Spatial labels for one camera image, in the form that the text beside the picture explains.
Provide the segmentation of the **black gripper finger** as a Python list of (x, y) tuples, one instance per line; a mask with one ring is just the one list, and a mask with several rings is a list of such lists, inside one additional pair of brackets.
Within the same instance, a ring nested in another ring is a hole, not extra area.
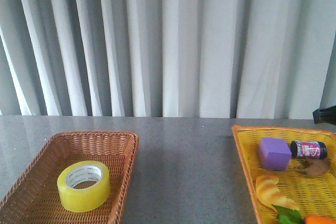
[(336, 106), (324, 109), (316, 109), (312, 113), (315, 124), (329, 123), (336, 125)]

